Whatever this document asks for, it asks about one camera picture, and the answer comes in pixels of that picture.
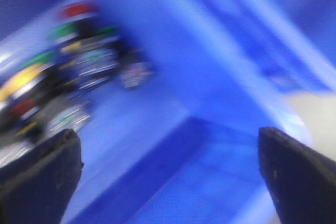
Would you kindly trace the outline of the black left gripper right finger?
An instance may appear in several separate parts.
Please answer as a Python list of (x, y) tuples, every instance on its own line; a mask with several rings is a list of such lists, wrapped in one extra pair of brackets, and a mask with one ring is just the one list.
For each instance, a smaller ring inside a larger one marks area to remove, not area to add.
[(281, 223), (335, 223), (335, 161), (261, 127), (258, 164)]

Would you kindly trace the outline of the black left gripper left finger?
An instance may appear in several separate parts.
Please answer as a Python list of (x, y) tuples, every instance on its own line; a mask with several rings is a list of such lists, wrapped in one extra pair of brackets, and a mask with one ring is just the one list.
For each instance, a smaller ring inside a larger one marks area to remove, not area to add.
[(1, 223), (61, 223), (83, 169), (77, 133), (66, 129), (1, 168)]

